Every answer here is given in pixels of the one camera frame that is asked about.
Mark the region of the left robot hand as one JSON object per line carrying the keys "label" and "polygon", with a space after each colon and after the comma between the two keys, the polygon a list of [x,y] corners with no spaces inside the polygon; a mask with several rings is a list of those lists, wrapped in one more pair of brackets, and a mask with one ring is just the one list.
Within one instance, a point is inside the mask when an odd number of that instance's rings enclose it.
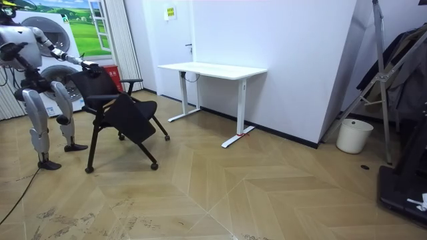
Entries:
{"label": "left robot hand", "polygon": [[92,61],[82,61],[81,66],[84,69],[88,69],[92,75],[99,75],[102,70],[102,68],[97,63]]}

